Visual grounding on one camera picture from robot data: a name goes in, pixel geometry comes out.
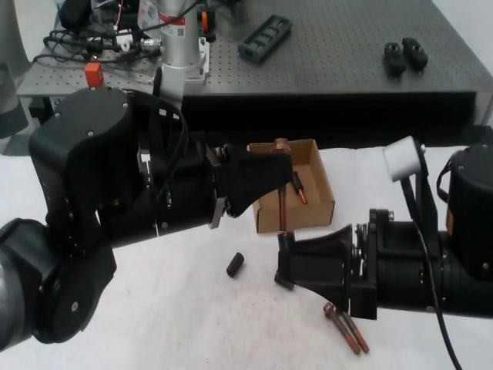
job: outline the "open cardboard box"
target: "open cardboard box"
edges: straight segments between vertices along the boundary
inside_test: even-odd
[[[293,170],[298,172],[308,204],[304,205],[291,183],[286,185],[287,230],[328,226],[334,214],[335,200],[315,140],[289,142]],[[270,153],[273,143],[253,143],[251,152]],[[277,190],[253,204],[257,233],[279,232],[279,197]]]

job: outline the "white cloth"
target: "white cloth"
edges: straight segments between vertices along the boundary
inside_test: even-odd
[[[426,152],[432,184],[457,148]],[[297,232],[319,236],[367,223],[370,208],[408,220],[399,184],[387,177],[380,148],[321,151],[336,209],[331,227]],[[43,220],[45,203],[28,158],[0,157],[0,224],[14,217]],[[448,178],[443,186],[447,189]],[[435,197],[443,229],[445,205]],[[236,279],[226,266],[240,251]],[[8,370],[98,369],[447,369],[450,359],[434,314],[378,310],[356,320],[370,346],[355,356],[322,312],[325,300],[273,282],[277,239],[257,235],[253,212],[220,228],[198,227],[115,250],[118,271],[88,328],[61,345],[31,339],[0,354]],[[490,368],[493,321],[446,316],[464,369]]]

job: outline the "white cap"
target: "white cap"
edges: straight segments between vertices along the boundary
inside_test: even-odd
[[[393,182],[421,172],[418,149],[412,136],[408,136],[384,148],[387,172]]]

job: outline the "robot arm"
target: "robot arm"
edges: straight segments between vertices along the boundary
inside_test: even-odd
[[[213,150],[173,105],[108,88],[64,100],[29,150],[48,213],[46,225],[0,230],[0,351],[83,330],[116,270],[114,247],[217,227],[292,173],[288,156]]]

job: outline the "orange sticker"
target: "orange sticker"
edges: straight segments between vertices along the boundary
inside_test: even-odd
[[[447,209],[447,232],[448,236],[451,237],[454,231],[454,215],[450,211],[450,208]]]

